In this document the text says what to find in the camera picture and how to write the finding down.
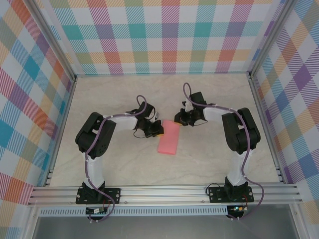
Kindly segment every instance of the plaid backdrop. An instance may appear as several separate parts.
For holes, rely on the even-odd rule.
[[[95,75],[246,72],[280,0],[37,2],[75,72]]]
[[[22,0],[0,1],[0,238],[41,186],[71,81]]]
[[[319,232],[319,0],[299,0],[256,77],[285,174]]]

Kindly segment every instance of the marble surface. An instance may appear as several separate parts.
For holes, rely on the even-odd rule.
[[[67,119],[50,186],[80,186],[85,179],[84,160],[75,136],[90,113],[123,113],[138,107],[142,94],[155,106],[161,120],[173,120],[185,97],[184,82],[202,91],[208,103],[239,109],[248,107],[261,132],[252,155],[248,177],[258,182],[277,182],[273,160],[244,74],[134,75],[79,78]],[[133,131],[114,134],[104,154],[106,185],[164,185],[224,182],[232,151],[223,126],[209,122],[181,127],[176,155],[157,153],[158,137],[138,139]]]

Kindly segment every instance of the pink sponge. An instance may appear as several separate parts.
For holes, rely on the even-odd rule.
[[[159,139],[158,153],[175,155],[179,137],[179,125],[170,120],[164,120],[164,135]]]

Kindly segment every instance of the metal rail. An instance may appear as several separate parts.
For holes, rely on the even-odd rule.
[[[297,186],[283,183],[264,183],[263,204],[298,204],[302,202]],[[213,205],[205,194],[207,185],[169,185],[169,186],[120,186],[121,201],[116,207],[125,206],[195,206]],[[255,202],[261,199],[261,189],[252,187]],[[39,187],[29,200],[32,207],[74,207],[78,187]],[[217,203],[216,205],[236,205]]]

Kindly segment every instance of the black mounting plate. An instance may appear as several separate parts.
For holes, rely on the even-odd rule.
[[[115,204],[120,203],[120,198],[121,198],[121,189],[120,188],[104,188],[103,190],[104,193],[109,195],[111,198],[113,198]],[[85,191],[83,190],[82,187],[78,189],[77,197],[75,204],[105,204],[106,206],[110,202],[112,204],[112,201],[110,199],[106,199],[104,202],[105,197],[102,197],[100,201],[90,201],[87,200],[85,197]]]
[[[224,187],[209,187],[208,194],[210,203],[246,203],[246,199],[243,196],[230,201],[227,197]],[[254,202],[254,195],[251,187],[247,187],[243,195],[247,197],[248,203]]]

